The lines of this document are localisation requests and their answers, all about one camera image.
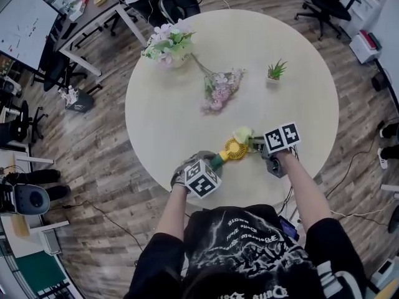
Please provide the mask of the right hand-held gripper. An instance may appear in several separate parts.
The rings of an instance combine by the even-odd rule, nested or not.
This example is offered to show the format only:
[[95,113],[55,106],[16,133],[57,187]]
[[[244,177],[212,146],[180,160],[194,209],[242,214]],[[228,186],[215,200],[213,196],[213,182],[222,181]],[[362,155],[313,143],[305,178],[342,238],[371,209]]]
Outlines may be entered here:
[[262,136],[249,139],[249,147],[261,154],[266,162],[267,171],[277,178],[283,178],[286,170],[277,158],[277,153],[289,150],[297,159],[297,144],[301,142],[299,132],[294,122],[278,126],[265,132]]

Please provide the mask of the yellow-green cleaning cloth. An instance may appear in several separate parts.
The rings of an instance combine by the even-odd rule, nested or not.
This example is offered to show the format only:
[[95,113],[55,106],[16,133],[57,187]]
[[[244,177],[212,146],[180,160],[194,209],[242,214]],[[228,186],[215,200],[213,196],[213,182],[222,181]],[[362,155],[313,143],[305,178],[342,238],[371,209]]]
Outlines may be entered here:
[[248,145],[249,140],[254,137],[254,130],[247,126],[241,126],[235,131],[233,131],[233,138],[240,144],[240,145]]

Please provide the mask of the yellow handheld mini fan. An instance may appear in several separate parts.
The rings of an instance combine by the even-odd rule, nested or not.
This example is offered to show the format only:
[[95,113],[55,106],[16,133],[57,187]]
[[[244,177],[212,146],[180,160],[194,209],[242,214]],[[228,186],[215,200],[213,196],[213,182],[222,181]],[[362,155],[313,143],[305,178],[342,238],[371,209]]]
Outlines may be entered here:
[[223,150],[217,153],[209,162],[213,170],[217,170],[229,160],[239,160],[246,154],[249,138],[230,138],[225,144]]

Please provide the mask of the grey table with white legs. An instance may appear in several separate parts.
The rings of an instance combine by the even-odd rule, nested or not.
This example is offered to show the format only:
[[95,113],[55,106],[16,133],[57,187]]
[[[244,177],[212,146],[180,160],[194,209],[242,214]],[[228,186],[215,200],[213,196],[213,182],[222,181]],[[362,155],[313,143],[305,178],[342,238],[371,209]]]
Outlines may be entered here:
[[140,32],[139,28],[133,22],[131,17],[127,14],[123,4],[120,0],[106,0],[101,6],[96,6],[94,0],[88,0],[84,9],[84,13],[76,20],[77,25],[71,31],[67,38],[61,38],[68,30],[72,23],[69,18],[64,22],[60,38],[55,45],[55,50],[67,56],[71,61],[78,63],[81,67],[94,74],[96,77],[101,76],[102,72],[90,64],[85,59],[82,59],[76,53],[70,50],[70,46],[88,30],[98,28],[107,18],[117,13],[121,19],[126,23],[132,33],[137,37],[142,46],[147,45],[147,40]]

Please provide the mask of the person's left hand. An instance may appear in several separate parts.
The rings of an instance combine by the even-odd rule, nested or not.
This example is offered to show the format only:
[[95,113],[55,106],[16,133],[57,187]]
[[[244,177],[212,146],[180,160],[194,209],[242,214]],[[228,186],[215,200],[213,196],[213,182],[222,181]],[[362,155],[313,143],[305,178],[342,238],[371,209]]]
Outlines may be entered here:
[[185,169],[193,164],[191,160],[184,161],[179,167],[175,169],[173,176],[170,181],[170,186],[173,189],[175,186],[180,186],[184,189],[185,193],[189,194],[190,190],[185,184]]

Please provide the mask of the small potted green plant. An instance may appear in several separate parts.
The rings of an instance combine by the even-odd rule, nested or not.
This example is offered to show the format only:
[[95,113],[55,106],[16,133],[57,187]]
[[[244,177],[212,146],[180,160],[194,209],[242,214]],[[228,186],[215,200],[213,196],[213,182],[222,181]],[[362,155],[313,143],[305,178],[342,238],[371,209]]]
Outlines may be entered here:
[[269,86],[277,86],[281,81],[281,77],[283,73],[286,71],[287,62],[283,62],[282,59],[275,65],[269,65],[267,70],[267,78],[266,85]]

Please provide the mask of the pink artificial flower bunch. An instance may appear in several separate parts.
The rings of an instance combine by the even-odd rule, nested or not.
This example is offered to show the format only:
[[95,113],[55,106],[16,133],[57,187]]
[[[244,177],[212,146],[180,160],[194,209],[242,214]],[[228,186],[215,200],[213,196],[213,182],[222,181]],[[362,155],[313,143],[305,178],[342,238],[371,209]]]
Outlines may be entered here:
[[197,56],[192,54],[192,57],[204,73],[204,100],[201,111],[205,114],[219,114],[239,90],[246,70],[233,69],[230,72],[213,72],[206,68]]

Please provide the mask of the person's black printed shirt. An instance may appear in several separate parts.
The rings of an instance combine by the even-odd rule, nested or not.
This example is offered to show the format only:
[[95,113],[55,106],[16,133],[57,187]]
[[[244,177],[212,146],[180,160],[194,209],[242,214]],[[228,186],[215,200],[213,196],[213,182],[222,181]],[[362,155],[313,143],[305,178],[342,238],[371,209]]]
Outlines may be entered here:
[[256,205],[195,212],[183,239],[156,233],[124,299],[363,299],[366,287],[339,221],[316,222],[301,246]]

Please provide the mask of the dark blue waist device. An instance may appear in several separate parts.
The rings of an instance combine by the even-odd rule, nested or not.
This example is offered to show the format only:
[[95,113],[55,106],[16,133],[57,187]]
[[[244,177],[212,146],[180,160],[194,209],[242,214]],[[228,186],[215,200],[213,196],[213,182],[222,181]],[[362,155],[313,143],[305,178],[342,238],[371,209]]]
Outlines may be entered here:
[[282,216],[279,216],[279,222],[285,234],[287,234],[290,238],[294,239],[295,241],[299,240],[299,234],[294,225],[292,225],[287,219],[285,219]]

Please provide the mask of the black waste bin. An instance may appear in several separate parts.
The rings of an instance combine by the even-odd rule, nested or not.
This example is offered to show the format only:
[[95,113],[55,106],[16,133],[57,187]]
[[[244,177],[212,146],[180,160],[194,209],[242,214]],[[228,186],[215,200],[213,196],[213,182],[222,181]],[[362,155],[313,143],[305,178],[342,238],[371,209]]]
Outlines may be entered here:
[[389,86],[389,80],[385,74],[378,72],[371,79],[372,87],[376,92],[380,92]]

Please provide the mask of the red book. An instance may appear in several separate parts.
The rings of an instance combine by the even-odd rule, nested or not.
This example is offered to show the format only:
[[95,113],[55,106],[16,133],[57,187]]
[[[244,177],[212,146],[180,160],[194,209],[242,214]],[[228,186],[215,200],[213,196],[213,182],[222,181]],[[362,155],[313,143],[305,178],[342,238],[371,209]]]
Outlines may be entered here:
[[368,36],[368,34],[366,33],[366,31],[365,31],[365,30],[359,30],[358,35],[359,35],[359,37],[363,40],[363,42],[365,43],[365,45],[366,45],[369,49],[372,49],[373,45],[372,45],[372,43],[369,41],[369,36]]

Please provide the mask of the dark notebook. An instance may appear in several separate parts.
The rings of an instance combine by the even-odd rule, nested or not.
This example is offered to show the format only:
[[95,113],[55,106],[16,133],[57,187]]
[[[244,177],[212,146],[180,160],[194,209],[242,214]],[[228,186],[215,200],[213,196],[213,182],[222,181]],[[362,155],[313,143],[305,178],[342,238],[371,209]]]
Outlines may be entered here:
[[381,46],[380,41],[375,37],[375,35],[372,32],[369,32],[368,36],[371,38],[371,40],[375,44],[376,49],[380,50],[382,48],[382,46]]

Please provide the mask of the black office chair with headrest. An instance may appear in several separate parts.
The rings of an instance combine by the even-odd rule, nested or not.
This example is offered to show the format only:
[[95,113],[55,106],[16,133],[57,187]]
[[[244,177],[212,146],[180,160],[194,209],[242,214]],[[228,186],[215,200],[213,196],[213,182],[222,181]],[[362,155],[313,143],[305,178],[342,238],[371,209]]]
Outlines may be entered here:
[[341,30],[331,23],[330,18],[335,17],[340,20],[351,21],[352,17],[349,13],[349,9],[352,5],[357,2],[361,4],[361,0],[350,0],[346,6],[344,6],[340,0],[309,0],[304,1],[302,8],[309,9],[310,12],[298,12],[294,16],[294,20],[298,21],[300,17],[311,17],[316,18],[319,21],[320,35],[318,40],[321,41],[324,38],[324,24],[327,24],[337,33],[337,39],[340,40],[342,36]]

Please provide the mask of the white floor device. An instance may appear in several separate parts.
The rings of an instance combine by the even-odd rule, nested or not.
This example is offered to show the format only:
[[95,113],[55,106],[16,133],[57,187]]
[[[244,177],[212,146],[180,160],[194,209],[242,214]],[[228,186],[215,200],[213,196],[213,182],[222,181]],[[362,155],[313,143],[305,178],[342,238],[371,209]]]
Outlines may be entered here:
[[384,264],[376,270],[370,281],[379,289],[383,287],[383,284],[388,280],[389,275],[393,272],[394,261],[387,259]]

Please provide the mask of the rolling whiteboard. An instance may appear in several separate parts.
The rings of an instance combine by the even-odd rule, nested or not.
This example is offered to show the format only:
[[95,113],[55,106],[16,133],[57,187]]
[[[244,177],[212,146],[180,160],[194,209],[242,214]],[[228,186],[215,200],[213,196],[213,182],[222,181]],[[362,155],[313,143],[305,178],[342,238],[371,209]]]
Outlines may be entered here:
[[10,0],[0,11],[0,54],[38,70],[58,16],[44,0]]

